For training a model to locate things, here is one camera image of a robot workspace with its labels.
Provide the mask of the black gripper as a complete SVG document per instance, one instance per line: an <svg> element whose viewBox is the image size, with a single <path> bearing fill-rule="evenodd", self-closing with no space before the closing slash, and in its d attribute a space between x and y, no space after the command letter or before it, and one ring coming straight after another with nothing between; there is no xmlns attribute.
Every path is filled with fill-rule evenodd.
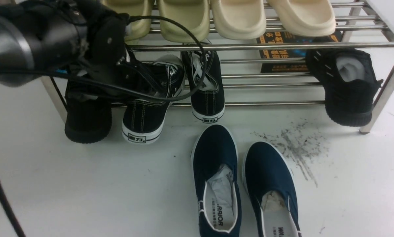
<svg viewBox="0 0 394 237"><path fill-rule="evenodd" d="M95 13L87 20L87 72L102 83L150 96L166 96L163 83L135 58L125 43L129 23L127 13Z"/></svg>

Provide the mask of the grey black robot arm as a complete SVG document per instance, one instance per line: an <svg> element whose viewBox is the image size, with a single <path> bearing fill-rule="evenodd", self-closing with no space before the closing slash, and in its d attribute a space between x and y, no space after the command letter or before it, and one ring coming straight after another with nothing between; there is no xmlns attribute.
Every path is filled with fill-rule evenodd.
<svg viewBox="0 0 394 237"><path fill-rule="evenodd" d="M138 61L125 43L137 20L99 0L0 5L0 84L50 76L80 84L75 93L166 101L167 69Z"/></svg>

